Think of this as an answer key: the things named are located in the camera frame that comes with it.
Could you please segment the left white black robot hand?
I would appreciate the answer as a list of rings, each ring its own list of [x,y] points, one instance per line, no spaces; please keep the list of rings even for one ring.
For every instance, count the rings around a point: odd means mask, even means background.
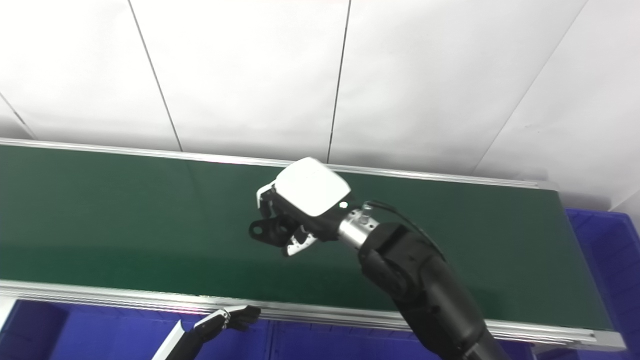
[[[223,307],[197,321],[185,330],[182,321],[176,322],[153,354],[153,360],[194,360],[207,342],[224,330],[246,331],[256,323],[262,309],[253,305]]]

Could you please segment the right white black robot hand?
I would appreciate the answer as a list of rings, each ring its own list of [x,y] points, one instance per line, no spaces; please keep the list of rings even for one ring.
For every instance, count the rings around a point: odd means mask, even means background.
[[[294,256],[316,242],[338,240],[350,210],[349,184],[313,157],[286,166],[256,191],[260,219],[249,225],[252,239]]]

